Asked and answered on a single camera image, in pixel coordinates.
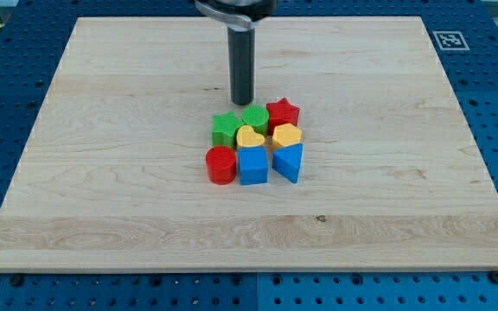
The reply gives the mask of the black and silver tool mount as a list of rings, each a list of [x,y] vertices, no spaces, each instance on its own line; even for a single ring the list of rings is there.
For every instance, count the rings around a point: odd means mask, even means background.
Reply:
[[[196,9],[204,16],[222,22],[233,30],[254,29],[259,21],[271,16],[277,0],[196,0]]]

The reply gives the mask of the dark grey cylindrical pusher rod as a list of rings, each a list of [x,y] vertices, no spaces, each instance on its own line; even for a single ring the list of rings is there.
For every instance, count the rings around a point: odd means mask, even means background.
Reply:
[[[227,29],[231,100],[248,105],[254,97],[255,30]]]

